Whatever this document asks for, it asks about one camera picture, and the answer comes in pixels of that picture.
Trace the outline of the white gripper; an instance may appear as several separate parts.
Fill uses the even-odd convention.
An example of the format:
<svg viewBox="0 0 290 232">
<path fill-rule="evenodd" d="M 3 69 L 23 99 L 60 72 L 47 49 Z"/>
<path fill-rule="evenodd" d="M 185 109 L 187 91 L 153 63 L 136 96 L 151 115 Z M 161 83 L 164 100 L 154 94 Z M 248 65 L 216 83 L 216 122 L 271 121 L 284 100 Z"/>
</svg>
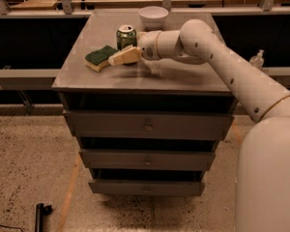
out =
<svg viewBox="0 0 290 232">
<path fill-rule="evenodd" d="M 114 50 L 108 57 L 111 66 L 138 62 L 142 55 L 147 60 L 158 60 L 158 36 L 160 31 L 140 32 L 137 46 L 128 45 L 122 50 Z"/>
</svg>

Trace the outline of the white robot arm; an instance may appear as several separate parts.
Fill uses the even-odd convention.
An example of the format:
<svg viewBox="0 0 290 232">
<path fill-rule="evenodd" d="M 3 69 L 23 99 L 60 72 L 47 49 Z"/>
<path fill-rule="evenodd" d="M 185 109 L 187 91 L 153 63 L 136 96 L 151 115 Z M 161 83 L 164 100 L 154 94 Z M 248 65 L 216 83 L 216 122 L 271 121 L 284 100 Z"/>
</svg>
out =
<svg viewBox="0 0 290 232">
<path fill-rule="evenodd" d="M 238 158 L 235 232 L 290 232 L 290 91 L 228 48 L 200 19 L 178 31 L 142 33 L 138 46 L 115 53 L 109 63 L 140 58 L 210 64 L 255 122 Z"/>
</svg>

